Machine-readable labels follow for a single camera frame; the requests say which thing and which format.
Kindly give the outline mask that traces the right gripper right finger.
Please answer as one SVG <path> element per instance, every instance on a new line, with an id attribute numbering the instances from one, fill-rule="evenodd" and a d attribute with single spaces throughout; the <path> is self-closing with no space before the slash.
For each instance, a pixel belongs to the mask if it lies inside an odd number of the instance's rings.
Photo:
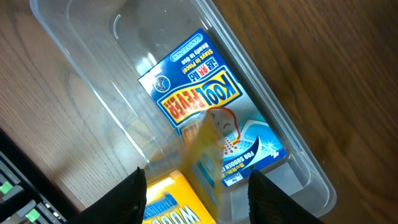
<path id="1" fill-rule="evenodd" d="M 248 184 L 251 224 L 323 224 L 258 170 Z"/>

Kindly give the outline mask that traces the blue Kool Fever box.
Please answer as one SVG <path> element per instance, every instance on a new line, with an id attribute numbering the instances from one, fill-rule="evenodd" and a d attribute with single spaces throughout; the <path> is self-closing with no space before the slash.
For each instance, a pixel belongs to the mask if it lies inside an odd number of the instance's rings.
<path id="1" fill-rule="evenodd" d="M 287 156 L 283 144 L 209 39 L 198 29 L 140 77 L 139 83 L 178 135 L 193 136 L 193 120 L 211 116 L 224 139 L 222 181 L 229 187 L 253 169 Z"/>

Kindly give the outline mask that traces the yellow Woods box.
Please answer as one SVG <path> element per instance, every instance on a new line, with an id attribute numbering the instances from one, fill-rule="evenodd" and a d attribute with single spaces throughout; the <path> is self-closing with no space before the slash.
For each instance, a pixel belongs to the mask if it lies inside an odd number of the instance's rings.
<path id="1" fill-rule="evenodd" d="M 223 140 L 209 113 L 184 126 L 146 166 L 144 223 L 217 223 Z"/>

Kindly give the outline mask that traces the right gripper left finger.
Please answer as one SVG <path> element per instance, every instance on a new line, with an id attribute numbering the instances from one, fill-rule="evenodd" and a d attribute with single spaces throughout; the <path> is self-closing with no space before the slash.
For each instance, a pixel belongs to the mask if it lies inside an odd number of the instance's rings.
<path id="1" fill-rule="evenodd" d="M 67 224 L 142 223 L 146 207 L 147 181 L 137 168 L 93 205 L 67 220 Z"/>

